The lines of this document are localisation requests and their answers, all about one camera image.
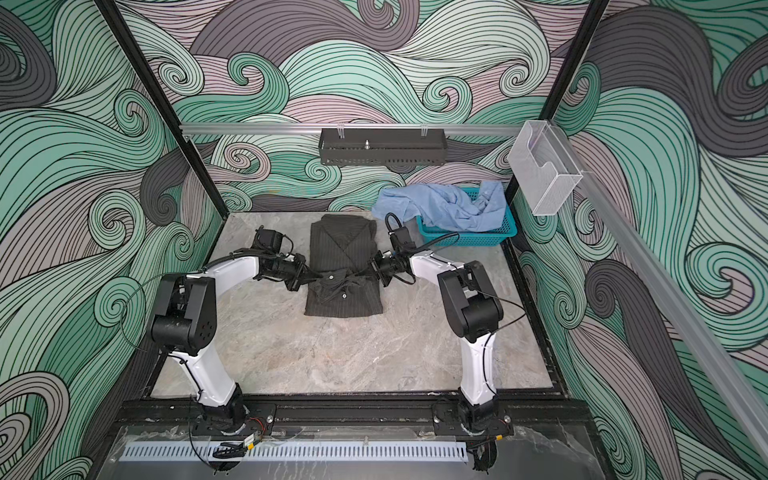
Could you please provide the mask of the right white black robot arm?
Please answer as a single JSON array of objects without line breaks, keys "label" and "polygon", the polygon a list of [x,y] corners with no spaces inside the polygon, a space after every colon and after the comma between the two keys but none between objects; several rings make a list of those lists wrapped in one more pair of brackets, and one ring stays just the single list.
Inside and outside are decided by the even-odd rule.
[{"label": "right white black robot arm", "polygon": [[433,246],[456,237],[456,232],[418,246],[395,214],[386,214],[384,223],[391,249],[375,255],[372,272],[384,287],[394,280],[413,285],[419,279],[438,287],[448,325],[460,340],[460,422],[470,432],[489,429],[498,415],[494,347],[498,332],[506,327],[502,320],[507,301],[495,292],[482,263],[452,261],[435,253]]}]

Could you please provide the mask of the dark grey pinstriped shirt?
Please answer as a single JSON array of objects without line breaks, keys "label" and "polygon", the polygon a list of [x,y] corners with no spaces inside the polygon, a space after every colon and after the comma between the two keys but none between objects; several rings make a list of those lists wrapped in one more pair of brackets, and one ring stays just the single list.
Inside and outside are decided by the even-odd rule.
[{"label": "dark grey pinstriped shirt", "polygon": [[377,224],[357,215],[326,214],[310,229],[310,269],[305,314],[359,318],[380,315],[379,279],[370,264],[378,252]]}]

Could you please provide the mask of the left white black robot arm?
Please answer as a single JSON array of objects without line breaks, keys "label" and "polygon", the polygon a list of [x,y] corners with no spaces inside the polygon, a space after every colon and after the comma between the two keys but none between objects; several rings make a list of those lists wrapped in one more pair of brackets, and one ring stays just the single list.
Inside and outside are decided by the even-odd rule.
[{"label": "left white black robot arm", "polygon": [[251,280],[270,280],[296,291],[319,279],[303,255],[281,250],[286,239],[261,227],[249,247],[211,260],[193,273],[166,274],[158,286],[149,336],[184,371],[203,418],[225,432],[240,429],[249,414],[240,385],[227,373],[214,345],[217,301]]}]

